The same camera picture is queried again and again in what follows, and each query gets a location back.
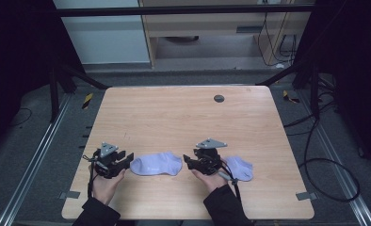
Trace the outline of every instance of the person's right hand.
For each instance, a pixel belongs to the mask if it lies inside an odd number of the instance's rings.
[[[196,169],[192,169],[191,171],[198,179],[200,179],[205,184],[209,193],[214,191],[216,188],[219,188],[219,187],[222,187],[228,184],[228,181],[222,178],[220,175],[218,175],[217,172],[212,175],[204,175]]]

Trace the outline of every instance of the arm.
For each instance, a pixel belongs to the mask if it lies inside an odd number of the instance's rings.
[[[106,179],[97,176],[93,182],[91,199],[83,205],[83,212],[74,222],[74,226],[105,226],[115,225],[121,215],[108,205],[112,200],[116,187],[124,178],[125,169],[118,176]]]
[[[200,179],[210,192],[203,201],[215,226],[251,226],[253,225],[244,213],[241,202],[230,189],[228,182],[218,173],[207,176],[197,170],[192,173]]]

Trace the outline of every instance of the folded sock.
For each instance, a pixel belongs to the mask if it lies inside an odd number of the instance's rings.
[[[244,161],[239,156],[230,156],[226,158],[227,167],[233,174],[234,178],[241,181],[250,181],[253,177],[252,164]]]
[[[130,170],[141,176],[158,174],[177,175],[182,169],[182,159],[171,152],[142,155],[130,164]]]

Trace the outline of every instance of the black sleeve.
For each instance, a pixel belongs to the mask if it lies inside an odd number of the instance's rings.
[[[105,226],[115,225],[121,215],[99,202],[95,198],[88,199],[83,205],[84,211],[74,222],[73,226]]]
[[[251,226],[241,202],[228,185],[216,188],[203,201],[215,226]]]

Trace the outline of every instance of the white wall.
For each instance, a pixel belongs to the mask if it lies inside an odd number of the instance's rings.
[[[54,0],[57,8],[138,7],[137,0]],[[62,18],[83,64],[149,63],[140,16]]]

